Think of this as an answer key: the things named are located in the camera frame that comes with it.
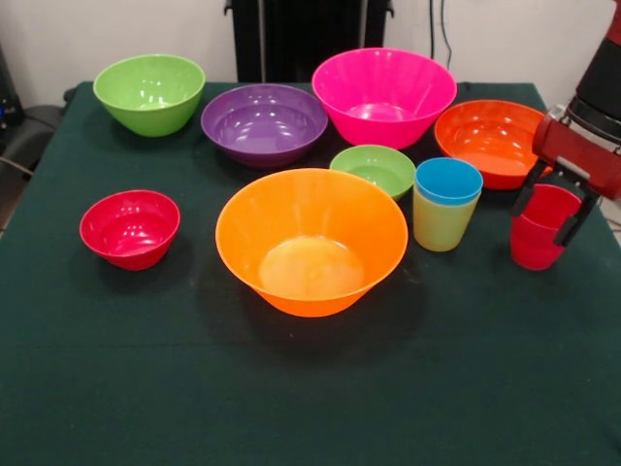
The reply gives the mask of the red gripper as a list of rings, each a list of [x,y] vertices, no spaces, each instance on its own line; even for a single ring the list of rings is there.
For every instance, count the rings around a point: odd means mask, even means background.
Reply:
[[[620,144],[590,133],[570,119],[565,109],[551,109],[539,123],[533,153],[545,162],[536,162],[527,174],[510,209],[511,216],[521,216],[536,187],[549,183],[549,166],[559,166],[565,173],[579,176],[607,199],[620,199]],[[556,246],[566,247],[586,221],[598,202],[594,191],[584,192],[578,211],[565,220],[555,235]]]

